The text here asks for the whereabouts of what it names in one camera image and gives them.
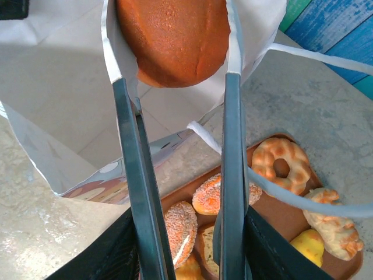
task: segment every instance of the bagel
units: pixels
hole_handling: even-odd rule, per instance
[[[284,159],[290,171],[286,178],[276,176],[273,167],[276,159]],[[296,144],[284,138],[269,138],[263,141],[252,155],[251,169],[267,180],[300,195],[311,178],[311,169],[306,153]]]
[[[179,268],[191,255],[197,235],[197,216],[186,201],[171,206],[164,214],[168,242],[174,268]]]
[[[220,186],[221,173],[218,173],[205,181],[193,194],[192,205],[195,211],[202,215],[217,215],[220,210]],[[262,189],[250,183],[249,204],[256,203],[261,195]]]

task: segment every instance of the pastry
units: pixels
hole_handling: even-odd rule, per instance
[[[197,235],[197,216],[193,207],[178,202],[164,213],[164,221],[174,268],[180,267],[190,256]]]
[[[117,0],[138,78],[158,88],[196,85],[224,64],[230,28],[225,0]]]
[[[214,225],[205,226],[198,230],[197,251],[202,259],[202,265],[206,268],[213,278],[219,278],[219,266],[213,259],[213,235]]]
[[[305,198],[318,203],[341,205],[336,202],[339,194],[335,190],[317,188],[311,190]],[[317,230],[325,243],[325,250],[331,255],[345,261],[352,259],[364,247],[352,220],[347,218],[327,216],[303,210],[309,225]]]
[[[176,280],[203,280],[199,264],[192,253],[177,270]]]
[[[324,242],[314,229],[308,229],[294,238],[290,244],[318,267],[322,266]]]
[[[192,204],[197,213],[217,215],[220,209],[220,185],[221,174],[219,173],[208,179],[195,191]],[[249,186],[249,204],[253,205],[260,199],[262,189],[253,183],[250,183]]]
[[[275,160],[284,159],[290,171],[286,178],[276,176]],[[269,138],[263,141],[252,155],[252,170],[267,180],[300,195],[311,177],[308,157],[295,143],[284,138]]]

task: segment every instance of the tongs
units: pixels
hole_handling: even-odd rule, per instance
[[[231,25],[230,62],[224,98],[221,211],[217,217],[214,255],[221,251],[221,258],[220,254],[217,257],[220,279],[246,279],[249,266],[244,254],[243,234],[249,188],[245,114],[240,93],[242,46],[234,40],[237,34],[241,36],[241,26],[230,0],[227,1],[227,9],[230,25],[231,22],[238,24],[237,28],[235,24]],[[138,237],[140,273],[145,280],[175,279],[140,101],[137,97],[135,101],[129,98],[124,78],[113,83],[113,89],[131,211]]]
[[[244,252],[249,184],[245,112],[241,101],[242,30],[232,0],[227,0],[227,10],[231,32],[224,94],[221,207],[214,227],[213,258],[220,265],[220,279],[252,279]]]
[[[176,279],[166,225],[138,97],[129,98],[125,79],[113,83],[142,279]]]

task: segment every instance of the white string handle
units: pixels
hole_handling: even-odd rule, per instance
[[[204,129],[196,121],[193,121],[187,126],[202,138],[212,149],[221,155],[221,146],[212,137],[212,135]],[[341,216],[347,218],[373,218],[373,203],[366,205],[328,205],[314,202],[310,199],[300,197],[293,194],[279,185],[273,184],[264,177],[256,174],[248,167],[248,177],[250,181],[262,187],[267,193],[276,197],[291,206],[308,210],[310,212],[320,213],[330,216]]]
[[[307,57],[312,60],[318,60],[330,65],[337,67],[359,71],[365,74],[373,75],[373,66],[365,63],[357,62],[354,60],[342,58],[342,57],[333,57],[326,54],[321,54],[315,51],[308,51],[302,48],[294,48],[287,45],[272,43],[268,50],[282,51],[288,54],[293,54],[299,57]]]

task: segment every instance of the blue wooden wall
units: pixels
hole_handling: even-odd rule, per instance
[[[373,65],[373,0],[289,0],[280,30],[301,47]],[[373,100],[373,77],[328,65]]]

